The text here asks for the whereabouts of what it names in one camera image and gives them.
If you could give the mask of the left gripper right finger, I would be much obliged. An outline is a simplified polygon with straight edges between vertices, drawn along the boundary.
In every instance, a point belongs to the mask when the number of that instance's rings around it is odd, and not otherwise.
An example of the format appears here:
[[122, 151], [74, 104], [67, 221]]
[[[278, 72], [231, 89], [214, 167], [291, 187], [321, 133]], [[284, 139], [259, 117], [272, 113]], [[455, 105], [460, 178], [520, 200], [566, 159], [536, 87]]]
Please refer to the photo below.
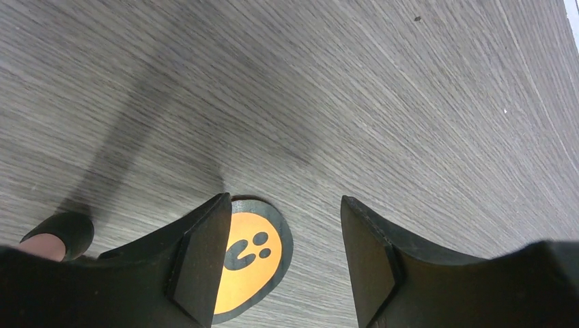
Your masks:
[[577, 327], [578, 244], [492, 259], [440, 246], [354, 197], [341, 227], [360, 327]]

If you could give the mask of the pink music stand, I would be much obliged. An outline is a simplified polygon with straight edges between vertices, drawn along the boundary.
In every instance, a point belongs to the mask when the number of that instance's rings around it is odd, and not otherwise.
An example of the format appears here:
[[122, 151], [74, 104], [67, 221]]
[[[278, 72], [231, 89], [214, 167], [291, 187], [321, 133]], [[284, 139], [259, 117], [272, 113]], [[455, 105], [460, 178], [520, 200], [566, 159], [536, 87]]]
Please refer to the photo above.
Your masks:
[[63, 212], [45, 219], [26, 234], [17, 249], [58, 262], [82, 256], [94, 238], [94, 224], [89, 215]]

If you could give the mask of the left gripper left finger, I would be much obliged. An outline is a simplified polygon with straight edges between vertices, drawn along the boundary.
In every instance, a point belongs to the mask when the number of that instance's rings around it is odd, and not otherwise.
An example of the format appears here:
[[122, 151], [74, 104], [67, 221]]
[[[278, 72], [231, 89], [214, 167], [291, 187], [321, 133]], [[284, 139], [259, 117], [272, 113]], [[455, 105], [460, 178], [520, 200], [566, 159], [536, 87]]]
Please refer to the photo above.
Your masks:
[[1, 248], [2, 327], [210, 327], [231, 222], [220, 193], [96, 259]]

